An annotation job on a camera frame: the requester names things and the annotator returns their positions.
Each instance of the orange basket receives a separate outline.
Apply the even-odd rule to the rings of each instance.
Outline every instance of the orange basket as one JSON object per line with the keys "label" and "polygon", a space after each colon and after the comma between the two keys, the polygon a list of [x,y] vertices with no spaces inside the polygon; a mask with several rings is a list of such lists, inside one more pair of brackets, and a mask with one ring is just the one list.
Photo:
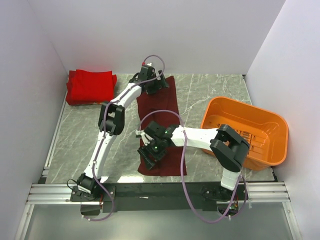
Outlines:
{"label": "orange basket", "polygon": [[289,130],[278,114],[219,96],[210,101],[201,128],[214,129],[221,124],[228,124],[250,144],[243,164],[245,168],[261,171],[286,159]]}

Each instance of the white wall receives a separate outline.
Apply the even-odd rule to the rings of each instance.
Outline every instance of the white wall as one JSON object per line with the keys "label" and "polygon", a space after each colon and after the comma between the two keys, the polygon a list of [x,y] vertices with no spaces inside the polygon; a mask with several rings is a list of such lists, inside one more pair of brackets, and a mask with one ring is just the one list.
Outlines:
{"label": "white wall", "polygon": [[0,239],[14,239],[41,176],[67,73],[26,0],[0,1]]}
{"label": "white wall", "polygon": [[289,125],[285,181],[306,240],[319,239],[320,1],[286,0],[246,76],[253,104]]}
{"label": "white wall", "polygon": [[284,1],[29,0],[67,70],[214,74],[248,72]]}

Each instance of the black mounting plate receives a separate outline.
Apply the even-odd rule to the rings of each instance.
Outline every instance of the black mounting plate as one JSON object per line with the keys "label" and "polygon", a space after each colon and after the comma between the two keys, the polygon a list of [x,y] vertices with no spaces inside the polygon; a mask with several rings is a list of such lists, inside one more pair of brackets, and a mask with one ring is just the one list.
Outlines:
{"label": "black mounting plate", "polygon": [[[103,183],[102,185],[109,192],[112,192],[116,206],[114,212],[190,209],[181,182]],[[193,206],[203,211],[217,211],[217,201],[227,202],[231,197],[231,191],[222,188],[218,181],[187,182],[186,188]],[[70,198],[71,202],[89,202],[88,198],[79,198],[77,191],[77,186],[74,186],[72,190],[74,194],[71,194]],[[236,194],[239,201],[244,200],[245,187],[242,183],[238,185]],[[109,196],[104,192],[102,211],[109,213],[111,207]]]}

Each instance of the cloth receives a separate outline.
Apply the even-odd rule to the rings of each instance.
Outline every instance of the cloth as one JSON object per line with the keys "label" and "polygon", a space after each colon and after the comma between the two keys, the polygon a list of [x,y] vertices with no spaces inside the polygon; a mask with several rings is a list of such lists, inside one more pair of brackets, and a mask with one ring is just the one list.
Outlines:
{"label": "cloth", "polygon": [[[175,78],[170,76],[166,81],[169,84],[169,88],[160,89],[153,95],[147,95],[144,92],[136,99],[140,120],[147,114],[156,110],[171,110],[179,114]],[[174,114],[169,112],[157,112],[144,120],[141,129],[145,129],[151,121],[155,121],[166,128],[172,124],[180,124],[179,119]],[[151,170],[147,170],[145,162],[141,157],[138,172],[147,176],[180,176],[182,151],[183,147],[168,147],[167,154],[158,161]],[[187,175],[186,164],[183,165],[183,174]]]}
{"label": "cloth", "polygon": [[77,69],[69,71],[66,84],[66,102],[69,105],[94,104],[114,98],[117,76],[112,71],[89,72]]}

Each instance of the gray marble table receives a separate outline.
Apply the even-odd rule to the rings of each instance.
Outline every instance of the gray marble table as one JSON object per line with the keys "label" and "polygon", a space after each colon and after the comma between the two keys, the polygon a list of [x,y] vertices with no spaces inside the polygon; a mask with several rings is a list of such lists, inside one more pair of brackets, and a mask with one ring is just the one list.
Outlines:
{"label": "gray marble table", "polygon": [[[132,74],[119,74],[115,94],[128,84]],[[248,104],[251,100],[242,75],[174,74],[179,113],[186,127],[199,128],[209,101],[225,96]],[[60,130],[55,138],[47,184],[64,184],[70,178],[77,179],[86,168],[98,135],[100,105],[65,105]],[[103,168],[107,182],[159,183],[180,182],[179,176],[144,176],[137,172],[140,156],[139,140],[135,130],[139,125],[137,102],[125,111],[125,127],[112,145]],[[186,182],[220,181],[223,168],[218,160],[200,149],[188,147],[185,153]],[[243,169],[248,181],[273,181],[273,170]]]}

